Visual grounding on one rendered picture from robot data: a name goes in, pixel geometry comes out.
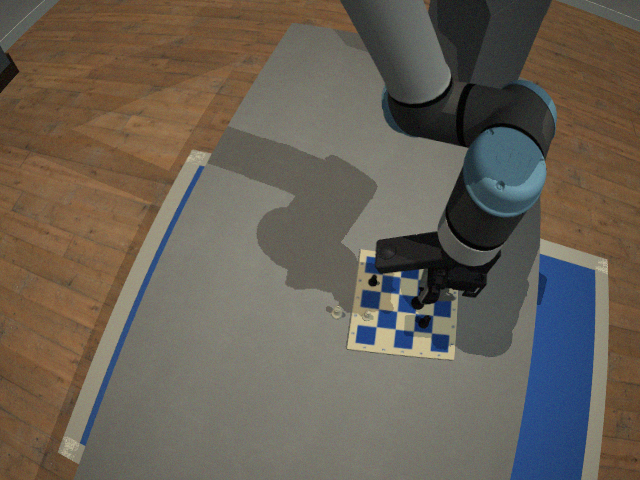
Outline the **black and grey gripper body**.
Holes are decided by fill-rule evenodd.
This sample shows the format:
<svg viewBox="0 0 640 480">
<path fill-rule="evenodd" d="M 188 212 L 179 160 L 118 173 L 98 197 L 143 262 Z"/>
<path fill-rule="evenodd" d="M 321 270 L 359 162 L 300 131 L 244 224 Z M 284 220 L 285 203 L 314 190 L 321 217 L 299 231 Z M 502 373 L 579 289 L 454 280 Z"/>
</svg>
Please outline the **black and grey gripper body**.
<svg viewBox="0 0 640 480">
<path fill-rule="evenodd" d="M 501 256 L 501 249 L 497 255 L 488 263 L 480 266 L 467 266 L 456 262 L 454 265 L 428 268 L 427 286 L 431 288 L 434 284 L 440 284 L 438 289 L 450 288 L 464 291 L 462 296 L 476 298 L 477 295 L 487 285 L 487 273 Z M 448 285 L 450 284 L 450 285 Z M 465 286 L 465 287 L 464 287 Z M 480 288 L 476 293 L 475 290 Z"/>
</svg>

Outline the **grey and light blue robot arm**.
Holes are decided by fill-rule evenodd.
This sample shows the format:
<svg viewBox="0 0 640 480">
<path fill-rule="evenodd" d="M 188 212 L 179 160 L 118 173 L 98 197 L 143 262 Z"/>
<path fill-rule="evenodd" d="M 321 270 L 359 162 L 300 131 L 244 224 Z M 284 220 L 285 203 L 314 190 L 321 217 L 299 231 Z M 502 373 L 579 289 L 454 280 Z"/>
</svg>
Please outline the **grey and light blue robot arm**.
<svg viewBox="0 0 640 480">
<path fill-rule="evenodd" d="M 378 240 L 375 268 L 454 265 L 449 256 L 467 266 L 490 262 L 542 192 L 556 132 L 553 100 L 526 80 L 501 89 L 453 81 L 423 0 L 340 1 L 386 84 L 387 124 L 469 148 L 438 233 Z"/>
</svg>

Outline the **white bishop chess piece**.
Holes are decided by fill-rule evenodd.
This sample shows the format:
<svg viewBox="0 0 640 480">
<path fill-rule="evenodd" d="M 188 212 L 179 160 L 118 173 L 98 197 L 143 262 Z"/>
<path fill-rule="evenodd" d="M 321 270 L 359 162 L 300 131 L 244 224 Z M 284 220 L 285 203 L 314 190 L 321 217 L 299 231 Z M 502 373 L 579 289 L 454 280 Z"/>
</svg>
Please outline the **white bishop chess piece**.
<svg viewBox="0 0 640 480">
<path fill-rule="evenodd" d="M 335 308 L 331 312 L 332 317 L 335 318 L 335 319 L 341 318 L 342 311 L 340 311 L 340 310 L 341 310 L 341 307 L 339 305 L 336 305 Z"/>
</svg>

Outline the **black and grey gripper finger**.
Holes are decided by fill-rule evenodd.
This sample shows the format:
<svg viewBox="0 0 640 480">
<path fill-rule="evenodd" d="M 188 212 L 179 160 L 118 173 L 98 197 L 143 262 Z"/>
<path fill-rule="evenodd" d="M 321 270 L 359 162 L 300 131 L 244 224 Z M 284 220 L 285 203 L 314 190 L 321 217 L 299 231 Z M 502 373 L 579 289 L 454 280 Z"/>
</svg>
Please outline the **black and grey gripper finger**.
<svg viewBox="0 0 640 480">
<path fill-rule="evenodd" d="M 425 287 L 425 284 L 427 282 L 427 276 L 428 276 L 428 268 L 423 270 L 422 277 L 419 284 L 420 290 Z"/>
<path fill-rule="evenodd" d="M 434 284 L 431 288 L 428 288 L 427 282 L 425 284 L 424 290 L 421 291 L 421 294 L 418 295 L 418 299 L 421 304 L 429 305 L 438 301 L 454 301 L 457 296 L 448 292 L 449 288 L 445 288 L 444 290 L 438 289 L 439 284 Z M 440 292 L 441 291 L 441 292 Z"/>
</svg>

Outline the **blue and cream chessboard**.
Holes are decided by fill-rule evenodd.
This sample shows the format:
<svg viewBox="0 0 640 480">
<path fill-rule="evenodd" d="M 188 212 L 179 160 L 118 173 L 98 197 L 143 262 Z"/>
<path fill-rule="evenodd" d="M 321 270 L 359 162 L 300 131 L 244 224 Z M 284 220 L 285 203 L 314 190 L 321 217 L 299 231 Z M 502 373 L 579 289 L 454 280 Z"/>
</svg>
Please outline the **blue and cream chessboard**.
<svg viewBox="0 0 640 480">
<path fill-rule="evenodd" d="M 458 290 L 454 301 L 437 301 L 421 310 L 411 306 L 419 295 L 423 269 L 380 274 L 375 251 L 360 251 L 347 350 L 407 357 L 454 360 Z M 377 276 L 377 285 L 368 280 Z M 371 310 L 371 319 L 362 314 Z M 419 321 L 429 315 L 427 328 Z"/>
</svg>

